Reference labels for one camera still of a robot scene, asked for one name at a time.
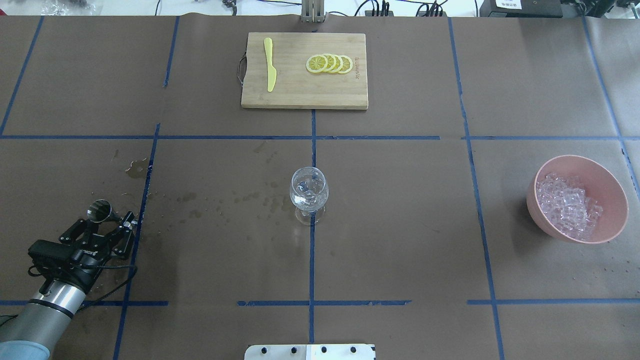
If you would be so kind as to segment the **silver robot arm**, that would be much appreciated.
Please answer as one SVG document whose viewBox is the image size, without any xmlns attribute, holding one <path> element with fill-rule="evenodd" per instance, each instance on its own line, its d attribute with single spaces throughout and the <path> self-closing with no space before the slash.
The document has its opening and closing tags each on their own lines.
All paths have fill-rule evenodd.
<svg viewBox="0 0 640 360">
<path fill-rule="evenodd" d="M 57 241 L 39 239 L 27 253 L 29 275 L 44 282 L 21 313 L 1 324 L 3 360 L 48 360 L 83 301 L 112 259 L 126 260 L 138 225 L 132 212 L 99 215 L 87 212 Z"/>
</svg>

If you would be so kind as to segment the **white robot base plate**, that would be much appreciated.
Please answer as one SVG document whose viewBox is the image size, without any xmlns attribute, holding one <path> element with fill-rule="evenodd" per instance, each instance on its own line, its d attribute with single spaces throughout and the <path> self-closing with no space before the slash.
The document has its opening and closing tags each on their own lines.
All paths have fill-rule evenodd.
<svg viewBox="0 0 640 360">
<path fill-rule="evenodd" d="M 373 344 L 256 344 L 244 353 L 245 360 L 376 360 Z"/>
</svg>

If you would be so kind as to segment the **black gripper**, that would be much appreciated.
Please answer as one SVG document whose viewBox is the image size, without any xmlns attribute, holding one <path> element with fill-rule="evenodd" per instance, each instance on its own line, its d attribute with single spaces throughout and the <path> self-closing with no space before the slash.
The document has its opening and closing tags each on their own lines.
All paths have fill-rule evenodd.
<svg viewBox="0 0 640 360">
<path fill-rule="evenodd" d="M 92 234 L 93 223 L 78 219 L 52 242 L 57 259 L 50 269 L 50 280 L 61 281 L 88 293 L 98 280 L 102 267 L 116 258 L 130 258 L 138 221 L 132 211 L 128 211 L 118 221 L 118 227 L 105 235 Z"/>
</svg>

